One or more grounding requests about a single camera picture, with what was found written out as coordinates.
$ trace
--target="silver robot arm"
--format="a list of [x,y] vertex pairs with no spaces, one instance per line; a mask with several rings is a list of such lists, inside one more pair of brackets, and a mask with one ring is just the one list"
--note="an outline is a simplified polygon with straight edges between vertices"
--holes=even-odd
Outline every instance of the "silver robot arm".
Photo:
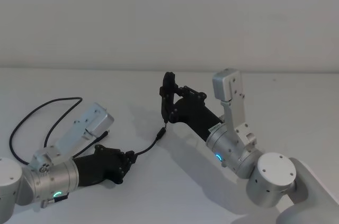
[[12,216],[15,204],[41,202],[45,208],[76,190],[81,165],[72,153],[97,139],[113,121],[106,109],[94,103],[53,146],[36,151],[28,166],[21,168],[13,160],[0,158],[0,223]]
[[[263,154],[246,123],[241,73],[226,69],[214,75],[215,97],[224,116],[217,118],[204,104],[205,93],[178,87],[175,75],[166,73],[160,88],[164,121],[188,124],[204,141],[223,167],[248,179],[248,197],[261,207],[273,207],[289,196],[294,206],[283,212],[278,224],[339,223],[339,204],[303,163],[280,153]],[[173,103],[173,95],[181,97]]]

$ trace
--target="white table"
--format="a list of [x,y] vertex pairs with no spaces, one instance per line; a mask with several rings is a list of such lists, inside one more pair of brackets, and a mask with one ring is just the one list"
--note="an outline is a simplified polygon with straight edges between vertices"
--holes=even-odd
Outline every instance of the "white table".
[[[93,102],[115,117],[102,144],[142,150],[163,125],[161,72],[0,69],[0,156],[13,158],[8,138],[32,109],[53,98],[84,102],[60,123],[51,141],[65,133]],[[221,115],[212,73],[177,73],[177,83],[207,93],[207,107]],[[245,74],[247,121],[259,148],[305,161],[339,197],[339,75]],[[14,147],[26,160],[42,146],[50,126],[73,102],[45,107],[25,123]],[[290,205],[261,209],[246,197],[245,181],[222,168],[204,142],[184,124],[171,125],[157,146],[138,158],[121,185],[106,181],[39,209],[15,207],[10,223],[275,223]]]

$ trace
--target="white wall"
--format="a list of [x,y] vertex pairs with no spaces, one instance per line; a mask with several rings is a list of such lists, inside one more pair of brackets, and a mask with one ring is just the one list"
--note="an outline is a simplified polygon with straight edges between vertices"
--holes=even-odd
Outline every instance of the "white wall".
[[0,66],[339,71],[339,0],[0,0]]

